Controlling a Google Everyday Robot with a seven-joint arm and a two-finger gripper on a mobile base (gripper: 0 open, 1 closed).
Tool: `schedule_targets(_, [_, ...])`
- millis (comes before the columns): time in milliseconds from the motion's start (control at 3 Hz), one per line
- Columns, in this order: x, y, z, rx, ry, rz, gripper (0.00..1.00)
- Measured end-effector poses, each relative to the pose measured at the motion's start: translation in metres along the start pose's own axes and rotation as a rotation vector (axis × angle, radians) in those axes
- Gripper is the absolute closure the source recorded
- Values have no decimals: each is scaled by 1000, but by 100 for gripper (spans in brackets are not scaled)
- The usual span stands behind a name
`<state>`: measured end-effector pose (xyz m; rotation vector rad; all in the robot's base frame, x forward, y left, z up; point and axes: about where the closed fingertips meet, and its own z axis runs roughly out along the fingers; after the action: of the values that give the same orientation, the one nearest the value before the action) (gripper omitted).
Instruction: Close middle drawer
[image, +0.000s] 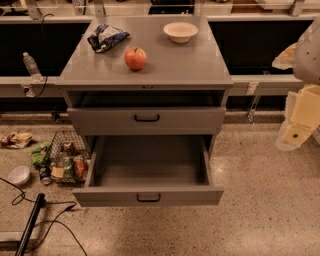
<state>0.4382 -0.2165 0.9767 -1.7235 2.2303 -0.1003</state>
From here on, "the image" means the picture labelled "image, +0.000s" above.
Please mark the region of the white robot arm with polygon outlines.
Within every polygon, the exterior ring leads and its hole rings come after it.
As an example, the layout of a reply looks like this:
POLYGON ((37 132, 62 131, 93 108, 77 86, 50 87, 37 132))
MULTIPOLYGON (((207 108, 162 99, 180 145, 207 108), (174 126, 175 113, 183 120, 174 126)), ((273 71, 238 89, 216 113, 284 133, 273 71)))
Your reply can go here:
POLYGON ((292 151, 320 126, 320 17, 273 60, 272 66, 292 68, 294 77, 304 83, 297 93, 287 95, 285 119, 275 142, 279 150, 292 151))

